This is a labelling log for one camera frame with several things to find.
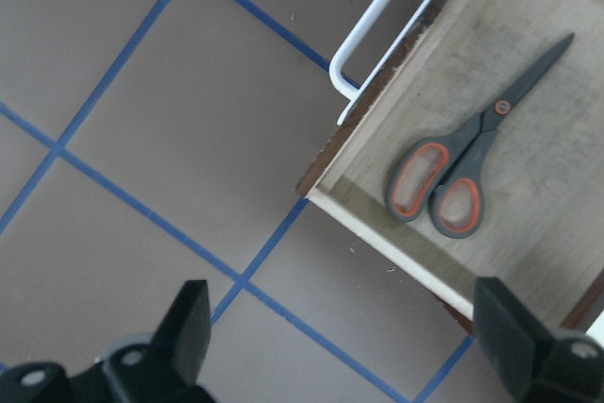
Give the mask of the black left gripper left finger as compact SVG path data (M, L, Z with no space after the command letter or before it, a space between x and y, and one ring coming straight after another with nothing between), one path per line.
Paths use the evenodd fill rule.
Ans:
M208 283L188 280L148 340L113 347L69 376L52 361L1 374L3 402L210 402L197 383L210 342Z

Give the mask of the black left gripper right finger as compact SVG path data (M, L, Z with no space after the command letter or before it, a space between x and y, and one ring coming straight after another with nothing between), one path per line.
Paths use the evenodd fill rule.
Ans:
M546 327L497 277L478 277L473 335L515 402L601 402L603 346Z

